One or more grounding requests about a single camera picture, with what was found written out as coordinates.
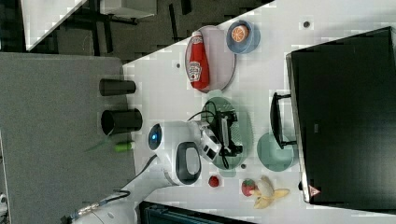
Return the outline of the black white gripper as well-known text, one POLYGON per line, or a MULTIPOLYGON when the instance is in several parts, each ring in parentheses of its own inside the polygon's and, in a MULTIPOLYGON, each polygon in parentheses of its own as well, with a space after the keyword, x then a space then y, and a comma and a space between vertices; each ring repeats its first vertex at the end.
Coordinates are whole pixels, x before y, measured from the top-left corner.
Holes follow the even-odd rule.
POLYGON ((243 147, 236 145, 232 140, 231 128, 235 122, 237 122, 237 116, 233 111, 217 111, 215 114, 215 130, 218 132, 219 141, 222 145, 221 156, 236 157, 243 151, 243 147))

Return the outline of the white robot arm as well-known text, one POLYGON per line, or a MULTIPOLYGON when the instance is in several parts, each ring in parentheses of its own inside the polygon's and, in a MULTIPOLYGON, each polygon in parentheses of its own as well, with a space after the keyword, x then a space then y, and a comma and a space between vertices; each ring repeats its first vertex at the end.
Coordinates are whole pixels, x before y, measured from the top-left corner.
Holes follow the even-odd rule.
POLYGON ((204 120, 155 124, 148 134, 148 148, 153 156, 143 170, 114 194, 62 217, 61 223, 136 224, 136 207, 153 191, 195 183, 201 175, 202 159, 220 169, 230 169, 231 158, 243 151, 232 140, 236 113, 203 113, 204 120))

